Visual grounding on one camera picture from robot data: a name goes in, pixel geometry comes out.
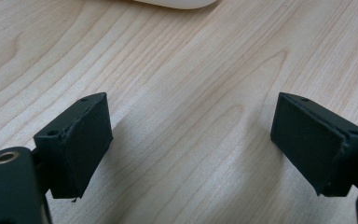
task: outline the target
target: light wood surface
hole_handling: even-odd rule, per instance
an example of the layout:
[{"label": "light wood surface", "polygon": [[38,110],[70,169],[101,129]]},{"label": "light wood surface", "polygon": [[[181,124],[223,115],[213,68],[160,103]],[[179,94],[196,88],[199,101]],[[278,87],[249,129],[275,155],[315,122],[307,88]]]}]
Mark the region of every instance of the light wood surface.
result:
[{"label": "light wood surface", "polygon": [[269,129],[280,91],[358,124],[358,1],[0,1],[0,149],[100,91],[115,141],[55,223],[356,223]]}]

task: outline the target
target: wooden table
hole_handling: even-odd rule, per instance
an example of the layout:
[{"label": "wooden table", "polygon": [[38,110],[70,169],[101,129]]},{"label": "wooden table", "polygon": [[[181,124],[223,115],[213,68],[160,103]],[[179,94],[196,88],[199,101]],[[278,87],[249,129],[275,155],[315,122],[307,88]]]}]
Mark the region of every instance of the wooden table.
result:
[{"label": "wooden table", "polygon": [[280,91],[358,124],[358,1],[0,1],[0,149],[100,91],[115,141],[55,223],[356,223],[269,130]]}]

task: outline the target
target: hole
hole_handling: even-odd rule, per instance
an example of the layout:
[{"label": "hole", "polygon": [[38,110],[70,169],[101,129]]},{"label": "hole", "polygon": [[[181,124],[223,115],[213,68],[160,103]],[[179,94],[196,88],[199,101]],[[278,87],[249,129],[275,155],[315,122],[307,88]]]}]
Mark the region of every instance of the hole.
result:
[{"label": "hole", "polygon": [[351,134],[354,134],[354,135],[358,135],[358,132],[355,131],[355,130],[350,130],[350,133],[351,133]]},{"label": "hole", "polygon": [[8,163],[10,161],[16,160],[19,157],[20,153],[17,151],[9,151],[0,154],[0,164]]},{"label": "hole", "polygon": [[16,222],[10,219],[4,219],[0,220],[0,224],[16,224]]},{"label": "hole", "polygon": [[57,133],[58,133],[58,131],[53,130],[53,131],[48,132],[48,136],[56,135]]}]

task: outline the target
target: black plastic bracket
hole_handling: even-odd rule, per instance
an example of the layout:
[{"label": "black plastic bracket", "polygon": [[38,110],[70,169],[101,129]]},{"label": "black plastic bracket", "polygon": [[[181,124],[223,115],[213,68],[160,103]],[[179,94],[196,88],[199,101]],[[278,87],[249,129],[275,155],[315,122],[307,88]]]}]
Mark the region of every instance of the black plastic bracket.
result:
[{"label": "black plastic bracket", "polygon": [[0,223],[51,223],[45,198],[82,197],[113,140],[106,93],[84,97],[34,136],[0,151]]},{"label": "black plastic bracket", "polygon": [[344,197],[358,188],[358,126],[321,105],[281,92],[271,140],[318,195]]}]

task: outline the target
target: metal ring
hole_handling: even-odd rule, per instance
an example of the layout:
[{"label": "metal ring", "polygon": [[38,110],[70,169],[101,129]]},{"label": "metal ring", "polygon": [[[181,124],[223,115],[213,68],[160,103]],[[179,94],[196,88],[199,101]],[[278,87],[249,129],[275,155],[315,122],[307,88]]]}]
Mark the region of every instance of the metal ring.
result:
[{"label": "metal ring", "polygon": [[10,161],[16,160],[20,156],[20,153],[18,151],[9,151],[0,154],[0,164],[5,164]]}]

